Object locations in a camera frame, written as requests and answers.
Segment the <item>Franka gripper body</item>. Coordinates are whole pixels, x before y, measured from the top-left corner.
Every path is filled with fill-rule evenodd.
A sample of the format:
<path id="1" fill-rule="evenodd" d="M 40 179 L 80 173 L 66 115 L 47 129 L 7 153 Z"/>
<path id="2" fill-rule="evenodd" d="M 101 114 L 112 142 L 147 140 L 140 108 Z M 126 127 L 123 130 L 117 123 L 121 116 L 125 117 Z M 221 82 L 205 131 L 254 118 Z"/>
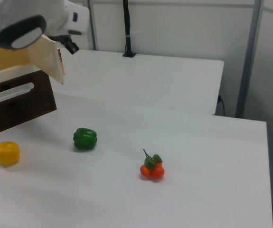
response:
<path id="1" fill-rule="evenodd" d="M 73 35 L 86 35 L 89 27 L 89 9 L 66 1 L 67 18 L 65 30 Z"/>

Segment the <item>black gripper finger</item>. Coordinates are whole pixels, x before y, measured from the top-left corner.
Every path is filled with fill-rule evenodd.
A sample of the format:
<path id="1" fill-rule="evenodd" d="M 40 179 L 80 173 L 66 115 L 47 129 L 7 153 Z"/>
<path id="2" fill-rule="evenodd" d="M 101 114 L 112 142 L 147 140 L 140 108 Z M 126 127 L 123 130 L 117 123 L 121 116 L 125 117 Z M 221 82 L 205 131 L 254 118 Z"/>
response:
<path id="1" fill-rule="evenodd" d="M 67 40 L 64 42 L 64 47 L 73 55 L 75 54 L 78 50 L 79 47 L 78 45 L 73 42 L 71 39 Z"/>
<path id="2" fill-rule="evenodd" d="M 70 42 L 70 36 L 68 35 L 52 36 L 51 39 L 53 41 L 61 43 L 62 45 L 65 45 L 68 42 Z"/>

